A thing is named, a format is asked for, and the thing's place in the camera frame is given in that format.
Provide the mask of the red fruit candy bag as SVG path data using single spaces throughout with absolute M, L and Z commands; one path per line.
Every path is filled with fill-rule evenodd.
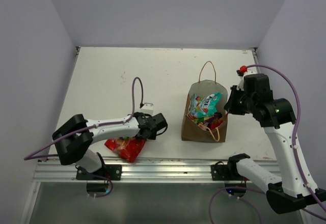
M 104 145 L 121 159 L 134 163 L 146 142 L 146 139 L 135 137 L 117 137 L 108 139 Z

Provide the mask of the red snack sticks bag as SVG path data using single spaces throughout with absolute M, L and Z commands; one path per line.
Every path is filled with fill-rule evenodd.
M 223 115 L 221 113 L 215 113 L 214 116 L 210 119 L 208 127 L 211 130 L 219 127 L 223 123 Z

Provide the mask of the teal red candy bag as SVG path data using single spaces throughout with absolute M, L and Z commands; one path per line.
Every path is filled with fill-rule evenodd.
M 195 118 L 210 117 L 217 112 L 217 104 L 222 97 L 222 93 L 217 92 L 201 98 L 197 94 L 193 94 L 190 98 L 188 114 Z

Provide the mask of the brown paper bag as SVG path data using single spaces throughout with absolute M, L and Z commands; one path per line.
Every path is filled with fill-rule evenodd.
M 202 79 L 207 64 L 212 66 L 214 77 Z M 214 64 L 207 61 L 201 68 L 198 80 L 189 89 L 181 126 L 183 141 L 223 143 L 226 140 L 228 113 L 224 109 L 227 89 L 218 82 Z

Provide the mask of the yellow green Fox's candy bag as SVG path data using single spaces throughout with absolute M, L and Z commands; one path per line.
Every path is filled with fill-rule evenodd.
M 187 117 L 188 117 L 191 121 L 193 121 L 195 124 L 199 124 L 199 123 L 203 122 L 204 119 L 205 119 L 204 117 L 201 117 L 201 118 L 195 118 L 194 116 L 192 116 L 192 115 L 190 115 L 190 114 L 188 114 Z

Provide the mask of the purple Fox's berries candy bag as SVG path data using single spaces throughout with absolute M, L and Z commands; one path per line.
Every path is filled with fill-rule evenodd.
M 207 120 L 204 119 L 203 122 L 201 122 L 201 123 L 199 123 L 197 125 L 203 130 L 209 130 L 210 129 L 209 124 L 210 124 L 210 120 L 209 119 L 207 119 Z

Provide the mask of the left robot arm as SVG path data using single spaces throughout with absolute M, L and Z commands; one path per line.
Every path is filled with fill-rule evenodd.
M 99 153 L 90 145 L 116 137 L 155 140 L 158 132 L 167 129 L 167 121 L 159 113 L 154 116 L 136 112 L 118 120 L 87 120 L 82 114 L 70 118 L 52 134 L 61 165 L 76 164 L 92 178 L 104 177 L 106 167 Z

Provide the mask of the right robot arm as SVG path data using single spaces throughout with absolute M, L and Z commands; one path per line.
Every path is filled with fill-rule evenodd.
M 242 153 L 228 160 L 227 174 L 231 179 L 245 177 L 252 181 L 265 193 L 277 214 L 325 202 L 325 190 L 312 178 L 294 132 L 292 105 L 284 98 L 273 98 L 267 75 L 251 70 L 242 74 L 240 83 L 231 87 L 225 110 L 232 115 L 251 114 L 259 122 L 273 147 L 281 174 L 272 174 Z

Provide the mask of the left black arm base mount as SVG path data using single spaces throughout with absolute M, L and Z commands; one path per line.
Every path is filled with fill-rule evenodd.
M 96 180 L 121 180 L 122 165 L 120 164 L 106 164 L 102 168 L 93 173 L 87 173 L 81 166 L 76 166 L 76 180 L 96 181 Z

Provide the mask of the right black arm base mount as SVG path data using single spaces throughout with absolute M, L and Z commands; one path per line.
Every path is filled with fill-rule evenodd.
M 239 177 L 231 174 L 227 163 L 218 161 L 210 166 L 212 181 L 237 181 Z

